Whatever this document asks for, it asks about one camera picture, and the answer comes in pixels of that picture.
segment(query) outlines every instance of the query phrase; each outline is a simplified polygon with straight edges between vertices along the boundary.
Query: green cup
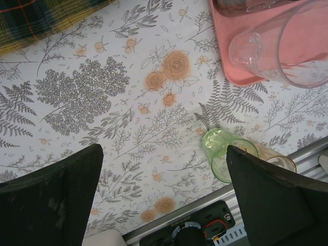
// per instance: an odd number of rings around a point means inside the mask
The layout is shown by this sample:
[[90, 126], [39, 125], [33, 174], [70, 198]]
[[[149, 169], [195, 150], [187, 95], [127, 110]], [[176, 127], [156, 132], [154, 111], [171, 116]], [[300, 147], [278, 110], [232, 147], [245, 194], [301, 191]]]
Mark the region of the green cup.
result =
[[236, 146], [258, 157], [255, 145], [222, 128], [215, 128], [205, 134], [202, 139], [202, 147], [210, 164], [214, 176], [225, 183], [231, 183], [231, 177], [227, 165], [227, 147]]

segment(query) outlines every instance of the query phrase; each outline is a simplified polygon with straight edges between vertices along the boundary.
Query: floral tablecloth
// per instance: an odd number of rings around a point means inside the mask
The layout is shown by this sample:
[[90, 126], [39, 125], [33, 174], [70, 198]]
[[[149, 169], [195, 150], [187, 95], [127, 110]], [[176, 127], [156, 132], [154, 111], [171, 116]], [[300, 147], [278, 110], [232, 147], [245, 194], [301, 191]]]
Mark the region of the floral tablecloth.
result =
[[328, 86], [224, 78], [207, 1], [115, 1], [1, 57], [0, 76], [0, 182], [102, 145], [87, 236], [222, 188], [200, 148], [210, 128], [286, 155], [328, 134]]

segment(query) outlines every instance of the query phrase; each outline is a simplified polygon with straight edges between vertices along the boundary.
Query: yellow plaid cloth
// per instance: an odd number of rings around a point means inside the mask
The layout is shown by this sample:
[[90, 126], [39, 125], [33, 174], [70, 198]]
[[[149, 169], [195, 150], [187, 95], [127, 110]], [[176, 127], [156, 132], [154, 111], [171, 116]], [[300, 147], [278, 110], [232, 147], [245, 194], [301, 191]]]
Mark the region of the yellow plaid cloth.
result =
[[71, 27], [114, 0], [0, 0], [0, 56]]

